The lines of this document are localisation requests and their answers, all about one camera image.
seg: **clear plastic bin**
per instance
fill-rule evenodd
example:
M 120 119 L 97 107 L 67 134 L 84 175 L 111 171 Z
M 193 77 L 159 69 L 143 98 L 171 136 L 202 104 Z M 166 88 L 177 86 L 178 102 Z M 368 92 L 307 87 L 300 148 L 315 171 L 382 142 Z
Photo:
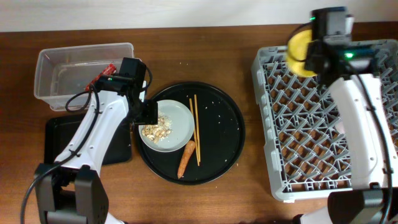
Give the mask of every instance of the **clear plastic bin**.
M 134 57 L 130 43 L 99 44 L 45 49 L 37 60 L 34 95 L 54 111 L 65 110 L 65 103 L 84 91 L 87 84 L 110 63 L 119 71 L 123 57 Z M 70 108 L 83 106 L 87 95 L 81 95 Z

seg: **dish rack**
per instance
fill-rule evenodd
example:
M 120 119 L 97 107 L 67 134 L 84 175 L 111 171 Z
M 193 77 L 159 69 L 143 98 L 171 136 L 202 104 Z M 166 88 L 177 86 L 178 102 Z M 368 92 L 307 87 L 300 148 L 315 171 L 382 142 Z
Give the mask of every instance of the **dish rack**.
M 398 42 L 372 40 L 382 83 L 382 100 L 392 139 L 398 149 Z M 286 66 L 286 46 L 259 49 L 251 67 L 260 107 L 267 169 L 274 198 L 283 202 L 327 197 L 351 190 L 345 135 L 336 104 L 317 77 L 301 78 Z

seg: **yellow round object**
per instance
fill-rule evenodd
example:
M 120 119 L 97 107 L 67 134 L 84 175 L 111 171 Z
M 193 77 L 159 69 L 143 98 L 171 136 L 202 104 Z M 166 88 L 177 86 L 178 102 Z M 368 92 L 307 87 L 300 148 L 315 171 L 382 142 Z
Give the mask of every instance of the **yellow round object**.
M 308 44 L 312 41 L 312 31 L 305 30 L 294 35 L 288 44 L 288 50 L 293 57 L 303 60 L 307 56 Z M 304 62 L 298 62 L 286 55 L 286 63 L 290 71 L 299 77 L 313 77 L 317 75 L 313 71 L 304 69 Z

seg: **white wall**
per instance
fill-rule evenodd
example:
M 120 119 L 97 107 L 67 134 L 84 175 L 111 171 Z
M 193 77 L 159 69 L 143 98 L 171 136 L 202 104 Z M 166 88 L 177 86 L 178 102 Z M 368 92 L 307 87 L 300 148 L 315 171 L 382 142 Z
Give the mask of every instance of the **white wall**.
M 398 0 L 0 0 L 0 31 L 298 24 L 330 6 L 398 21 Z

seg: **red snack wrapper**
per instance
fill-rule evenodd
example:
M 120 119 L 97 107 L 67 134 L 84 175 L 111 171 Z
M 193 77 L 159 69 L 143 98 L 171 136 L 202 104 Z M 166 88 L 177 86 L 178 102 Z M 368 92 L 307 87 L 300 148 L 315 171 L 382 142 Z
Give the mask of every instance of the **red snack wrapper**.
M 112 63 L 109 64 L 97 77 L 95 77 L 89 84 L 87 84 L 85 90 L 88 91 L 90 89 L 90 84 L 94 84 L 102 75 L 113 75 L 113 73 L 116 71 L 116 66 L 114 66 Z

